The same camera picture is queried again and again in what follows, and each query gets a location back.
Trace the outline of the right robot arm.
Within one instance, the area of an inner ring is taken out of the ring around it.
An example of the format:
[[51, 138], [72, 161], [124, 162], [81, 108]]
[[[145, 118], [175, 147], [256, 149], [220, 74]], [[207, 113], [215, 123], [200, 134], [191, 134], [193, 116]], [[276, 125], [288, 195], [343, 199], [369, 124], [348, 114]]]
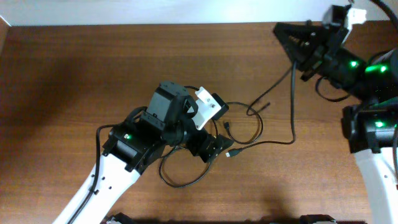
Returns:
[[341, 127], [368, 193], [374, 223], [397, 223], [397, 50], [373, 63], [345, 49], [349, 30], [278, 22], [274, 34], [300, 77], [314, 75], [358, 99]]

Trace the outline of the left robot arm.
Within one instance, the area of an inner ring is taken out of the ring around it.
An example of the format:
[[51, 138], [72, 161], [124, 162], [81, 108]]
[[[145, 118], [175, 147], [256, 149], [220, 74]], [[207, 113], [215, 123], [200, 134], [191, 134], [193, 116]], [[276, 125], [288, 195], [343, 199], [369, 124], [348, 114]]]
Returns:
[[134, 109], [119, 124], [110, 124], [108, 140], [96, 141], [96, 164], [56, 223], [101, 223], [120, 196], [164, 152], [181, 146], [211, 163], [233, 141], [205, 128], [229, 106], [200, 87], [193, 96], [174, 82], [162, 82], [148, 106]]

